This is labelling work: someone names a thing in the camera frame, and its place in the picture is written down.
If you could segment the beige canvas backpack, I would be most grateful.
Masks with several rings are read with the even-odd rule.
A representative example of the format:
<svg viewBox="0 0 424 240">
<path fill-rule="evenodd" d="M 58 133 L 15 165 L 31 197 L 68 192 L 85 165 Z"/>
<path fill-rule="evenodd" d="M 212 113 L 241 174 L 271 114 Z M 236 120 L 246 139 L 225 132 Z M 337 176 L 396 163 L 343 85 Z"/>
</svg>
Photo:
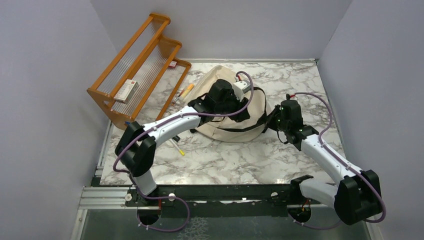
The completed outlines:
<svg viewBox="0 0 424 240">
<path fill-rule="evenodd" d="M 222 65 L 213 67 L 195 87 L 184 98 L 184 103 L 205 94 L 210 90 L 213 83 L 218 79 L 223 79 L 233 84 L 236 82 L 236 73 Z M 247 107 L 250 118 L 242 122 L 225 117 L 216 117 L 213 121 L 207 122 L 195 130 L 211 139 L 228 143 L 245 143 L 257 138 L 266 131 L 266 118 L 271 113 L 272 108 L 267 102 L 265 91 L 254 86 L 253 99 Z"/>
</svg>

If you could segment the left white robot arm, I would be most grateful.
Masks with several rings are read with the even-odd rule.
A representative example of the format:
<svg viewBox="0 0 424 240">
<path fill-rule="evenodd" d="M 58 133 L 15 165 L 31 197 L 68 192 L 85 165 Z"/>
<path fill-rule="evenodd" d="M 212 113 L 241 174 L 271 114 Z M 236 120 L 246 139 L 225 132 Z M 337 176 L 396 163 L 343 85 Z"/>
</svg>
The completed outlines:
<svg viewBox="0 0 424 240">
<path fill-rule="evenodd" d="M 245 94 L 253 92 L 252 80 L 230 83 L 218 79 L 207 93 L 191 100 L 177 113 L 145 125 L 132 122 L 126 128 L 115 152 L 139 189 L 138 199 L 147 206 L 157 200 L 157 184 L 150 171 L 157 147 L 178 134 L 202 126 L 215 118 L 230 118 L 236 123 L 248 120 L 248 105 L 253 98 L 245 97 Z"/>
</svg>

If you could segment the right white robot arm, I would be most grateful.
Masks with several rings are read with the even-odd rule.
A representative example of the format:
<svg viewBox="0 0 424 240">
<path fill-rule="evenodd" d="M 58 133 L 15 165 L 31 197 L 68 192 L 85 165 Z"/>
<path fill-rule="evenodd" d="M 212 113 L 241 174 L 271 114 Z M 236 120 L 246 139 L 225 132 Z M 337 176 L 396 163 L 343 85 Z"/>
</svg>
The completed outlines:
<svg viewBox="0 0 424 240">
<path fill-rule="evenodd" d="M 322 134 L 303 122 L 300 104 L 287 99 L 276 105 L 266 122 L 268 128 L 284 133 L 286 144 L 294 145 L 311 157 L 331 177 L 335 185 L 328 185 L 311 176 L 292 180 L 289 199 L 300 204 L 313 199 L 335 210 L 339 219 L 353 225 L 360 221 L 377 222 L 385 219 L 387 209 L 382 200 L 380 179 L 373 170 L 362 170 L 334 151 Z"/>
</svg>

